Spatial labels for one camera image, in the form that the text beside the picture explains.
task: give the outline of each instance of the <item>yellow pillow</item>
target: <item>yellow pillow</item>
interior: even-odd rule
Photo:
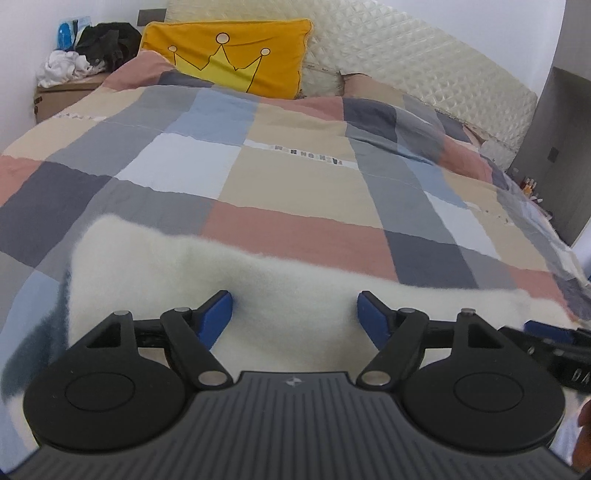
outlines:
[[[141,48],[154,50],[179,71],[240,92],[293,99],[312,22],[152,22]]]

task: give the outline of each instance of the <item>patchwork quilt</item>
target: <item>patchwork quilt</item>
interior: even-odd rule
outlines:
[[[106,213],[408,286],[521,289],[591,319],[571,250],[458,122],[260,98],[142,52],[0,157],[0,469],[30,452],[7,405],[67,347],[72,250]],[[15,365],[23,351],[34,365]]]

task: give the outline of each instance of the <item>tufted headboard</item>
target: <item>tufted headboard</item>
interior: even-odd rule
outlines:
[[[480,128],[513,152],[537,101],[515,77],[465,43],[375,1],[169,0],[167,22],[309,18],[305,95],[339,95],[342,74],[366,73]]]

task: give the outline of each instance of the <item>white fabric square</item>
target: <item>white fabric square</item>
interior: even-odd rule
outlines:
[[[115,178],[158,192],[217,199],[240,147],[161,134]]]
[[[498,260],[501,259],[486,231],[469,209],[447,203],[425,192],[456,244]]]

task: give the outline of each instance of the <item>crown print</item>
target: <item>crown print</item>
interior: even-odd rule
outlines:
[[[182,58],[177,52],[177,47],[172,45],[168,49],[174,54],[174,64],[181,73],[208,80],[219,85],[238,90],[239,92],[247,92],[250,88],[256,71],[263,57],[271,53],[268,48],[261,50],[261,56],[253,61],[248,67],[237,69],[234,67],[226,55],[223,46],[230,41],[230,36],[227,33],[219,33],[216,37],[216,42],[219,47],[216,52],[209,57],[207,65],[202,69],[196,67],[189,61]]]

